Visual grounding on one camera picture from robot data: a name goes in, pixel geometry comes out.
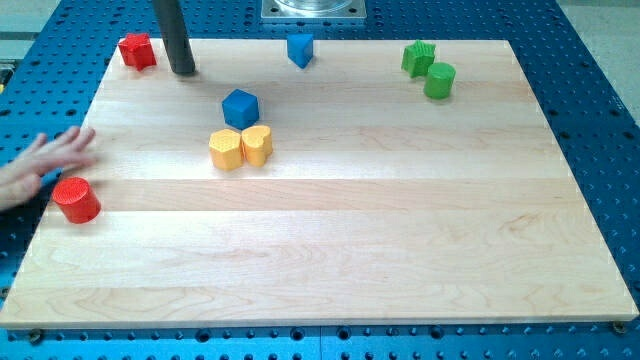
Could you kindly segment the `bare human hand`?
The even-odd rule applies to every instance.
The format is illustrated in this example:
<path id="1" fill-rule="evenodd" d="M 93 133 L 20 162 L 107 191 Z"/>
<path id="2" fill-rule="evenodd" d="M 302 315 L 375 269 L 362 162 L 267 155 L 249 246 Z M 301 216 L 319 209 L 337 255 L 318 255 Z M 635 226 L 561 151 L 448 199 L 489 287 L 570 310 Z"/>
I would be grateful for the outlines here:
<path id="1" fill-rule="evenodd" d="M 42 177 L 57 168 L 88 166 L 95 157 L 85 151 L 94 140 L 92 127 L 72 126 L 53 141 L 44 133 L 11 163 L 1 167 L 1 211 L 29 202 L 42 187 Z"/>

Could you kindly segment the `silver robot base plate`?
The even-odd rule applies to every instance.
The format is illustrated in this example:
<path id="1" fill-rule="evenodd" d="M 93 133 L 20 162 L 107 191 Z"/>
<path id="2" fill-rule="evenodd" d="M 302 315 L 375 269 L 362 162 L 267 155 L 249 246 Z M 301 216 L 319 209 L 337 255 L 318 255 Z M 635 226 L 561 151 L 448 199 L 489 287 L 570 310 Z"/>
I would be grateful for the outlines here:
<path id="1" fill-rule="evenodd" d="M 288 19 L 364 19 L 365 0 L 262 0 L 261 17 Z"/>

